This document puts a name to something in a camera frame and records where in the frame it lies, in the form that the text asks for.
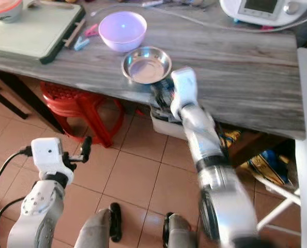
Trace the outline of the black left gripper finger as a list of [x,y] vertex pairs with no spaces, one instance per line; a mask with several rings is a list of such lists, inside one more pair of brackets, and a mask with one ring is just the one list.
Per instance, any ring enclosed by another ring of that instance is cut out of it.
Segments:
[[73,156],[72,158],[73,162],[87,163],[87,161],[89,161],[92,142],[92,137],[85,137],[84,141],[81,144],[80,153],[76,156]]

